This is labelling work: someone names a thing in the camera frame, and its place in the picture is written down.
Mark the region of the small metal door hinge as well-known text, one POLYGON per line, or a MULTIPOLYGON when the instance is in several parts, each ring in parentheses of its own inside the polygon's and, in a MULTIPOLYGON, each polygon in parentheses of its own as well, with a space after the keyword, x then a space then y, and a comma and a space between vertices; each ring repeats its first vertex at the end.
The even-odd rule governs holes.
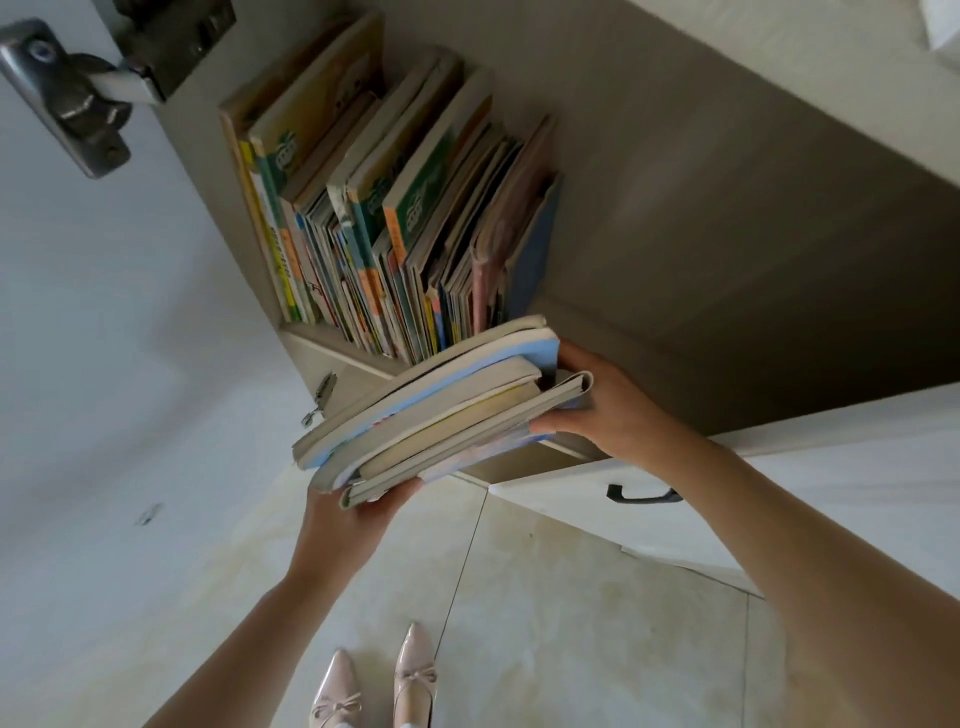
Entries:
POLYGON ((314 393, 314 405, 312 409, 301 419, 301 426, 306 430, 314 427, 315 421, 322 421, 325 418, 325 411, 338 383, 338 374, 335 371, 328 372, 314 393))

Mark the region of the white cabinet door with hinges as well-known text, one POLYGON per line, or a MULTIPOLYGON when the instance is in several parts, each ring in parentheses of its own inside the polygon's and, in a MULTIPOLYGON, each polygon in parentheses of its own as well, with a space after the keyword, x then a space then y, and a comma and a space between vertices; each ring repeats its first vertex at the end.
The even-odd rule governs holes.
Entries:
POLYGON ((329 10, 236 24, 87 178, 0 74, 0 725, 155 710, 281 577, 254 526, 309 405, 219 103, 329 10))

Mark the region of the large metal door hinge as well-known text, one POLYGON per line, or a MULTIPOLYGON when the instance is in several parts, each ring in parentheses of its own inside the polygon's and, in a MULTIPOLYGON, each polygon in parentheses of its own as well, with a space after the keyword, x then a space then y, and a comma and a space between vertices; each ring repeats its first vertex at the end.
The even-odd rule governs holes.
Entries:
POLYGON ((0 72, 90 179, 132 154, 135 105, 162 106, 234 27, 232 0, 106 0, 121 18, 118 64, 69 53, 40 18, 0 26, 0 72))

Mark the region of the row of upright colourful books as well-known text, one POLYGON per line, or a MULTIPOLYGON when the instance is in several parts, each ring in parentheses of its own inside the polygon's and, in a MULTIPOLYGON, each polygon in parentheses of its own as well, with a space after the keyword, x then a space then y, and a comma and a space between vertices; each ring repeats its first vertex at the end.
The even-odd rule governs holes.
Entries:
POLYGON ((334 17, 219 116, 281 319, 413 365, 527 313, 563 176, 554 115, 510 134, 492 72, 439 46, 389 87, 385 39, 334 17))

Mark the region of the thick book with cream pages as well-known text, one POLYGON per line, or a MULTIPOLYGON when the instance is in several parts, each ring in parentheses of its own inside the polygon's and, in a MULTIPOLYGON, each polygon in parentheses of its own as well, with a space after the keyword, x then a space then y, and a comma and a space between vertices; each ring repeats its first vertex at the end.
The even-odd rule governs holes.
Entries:
POLYGON ((308 471, 315 472, 324 492, 354 479, 376 479, 455 434, 529 402, 541 393, 542 375, 520 356, 477 370, 341 443, 322 466, 308 471))

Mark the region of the person's right hand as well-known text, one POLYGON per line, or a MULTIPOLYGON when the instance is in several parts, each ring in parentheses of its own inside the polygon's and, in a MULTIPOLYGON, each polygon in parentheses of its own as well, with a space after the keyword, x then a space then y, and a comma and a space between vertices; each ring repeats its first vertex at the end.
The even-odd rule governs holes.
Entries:
POLYGON ((585 439, 606 455, 662 475, 667 464, 678 459, 690 443, 702 440, 601 355, 561 339, 558 364, 570 371, 592 374, 594 383, 588 407, 551 411, 592 411, 592 437, 585 439))

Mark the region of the person's left forearm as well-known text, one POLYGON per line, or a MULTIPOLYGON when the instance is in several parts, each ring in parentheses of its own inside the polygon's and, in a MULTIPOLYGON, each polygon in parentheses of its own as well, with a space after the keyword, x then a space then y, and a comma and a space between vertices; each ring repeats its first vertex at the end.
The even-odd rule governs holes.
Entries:
POLYGON ((349 580, 285 575, 143 728, 269 728, 349 580))

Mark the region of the person's left hand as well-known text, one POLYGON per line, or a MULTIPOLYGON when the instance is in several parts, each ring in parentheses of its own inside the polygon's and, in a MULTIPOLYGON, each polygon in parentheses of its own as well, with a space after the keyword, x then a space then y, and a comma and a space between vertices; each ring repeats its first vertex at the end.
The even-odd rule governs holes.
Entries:
POLYGON ((363 519, 361 505, 344 509, 336 494, 308 491, 294 552, 281 581, 284 588, 311 599, 335 600, 342 594, 402 509, 393 519, 363 519))

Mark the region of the thin grey-white book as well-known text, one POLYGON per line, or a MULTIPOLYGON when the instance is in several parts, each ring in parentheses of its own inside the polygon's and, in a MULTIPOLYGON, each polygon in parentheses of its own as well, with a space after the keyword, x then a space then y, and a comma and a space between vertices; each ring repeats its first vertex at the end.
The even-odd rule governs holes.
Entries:
MULTIPOLYGON (((344 487, 331 492, 340 495, 340 505, 343 509, 373 501, 398 484, 416 478, 422 470, 490 436, 497 436, 523 424, 529 426, 534 418, 556 408, 579 407, 593 385, 594 376, 587 371, 568 372, 565 378, 558 381, 552 381, 542 374, 537 383, 540 393, 529 401, 516 404, 441 443, 428 447, 419 455, 390 468, 377 478, 371 480, 354 478, 344 487)), ((315 474, 310 484, 319 489, 317 480, 318 477, 315 474)))

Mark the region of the thick book with blue cover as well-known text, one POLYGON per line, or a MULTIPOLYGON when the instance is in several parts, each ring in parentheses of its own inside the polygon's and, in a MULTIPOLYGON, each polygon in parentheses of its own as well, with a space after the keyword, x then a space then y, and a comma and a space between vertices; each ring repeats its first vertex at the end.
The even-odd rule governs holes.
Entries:
POLYGON ((488 366, 521 357, 543 373, 557 370, 559 336, 540 315, 524 316, 450 346, 326 416, 293 445, 301 470, 323 466, 342 443, 488 366))

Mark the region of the pink pointed bow shoe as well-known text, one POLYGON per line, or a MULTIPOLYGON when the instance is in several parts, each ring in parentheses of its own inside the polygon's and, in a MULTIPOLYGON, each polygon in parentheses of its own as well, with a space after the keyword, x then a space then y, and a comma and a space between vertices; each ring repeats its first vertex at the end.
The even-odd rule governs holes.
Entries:
POLYGON ((433 639, 425 625, 412 621, 394 668, 392 728, 431 728, 437 692, 433 639))
POLYGON ((348 650, 331 658, 309 712, 308 728, 361 728, 362 687, 348 650))

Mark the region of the person's right forearm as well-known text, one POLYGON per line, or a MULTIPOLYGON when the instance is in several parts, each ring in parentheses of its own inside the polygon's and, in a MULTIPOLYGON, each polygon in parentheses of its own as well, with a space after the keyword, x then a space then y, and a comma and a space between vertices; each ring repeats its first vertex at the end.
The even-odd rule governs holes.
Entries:
POLYGON ((871 725, 960 728, 960 600, 698 435, 659 474, 871 725))

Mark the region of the beige wooden bookshelf cabinet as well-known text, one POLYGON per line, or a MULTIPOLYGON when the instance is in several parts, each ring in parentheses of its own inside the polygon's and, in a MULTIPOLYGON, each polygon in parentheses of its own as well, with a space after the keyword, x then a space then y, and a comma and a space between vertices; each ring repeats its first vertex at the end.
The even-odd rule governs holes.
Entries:
POLYGON ((565 177, 534 312, 704 434, 952 386, 960 185, 632 0, 174 0, 199 66, 158 118, 294 389, 342 364, 282 312, 219 117, 335 20, 377 9, 397 83, 431 45, 495 74, 527 137, 558 116, 565 177))

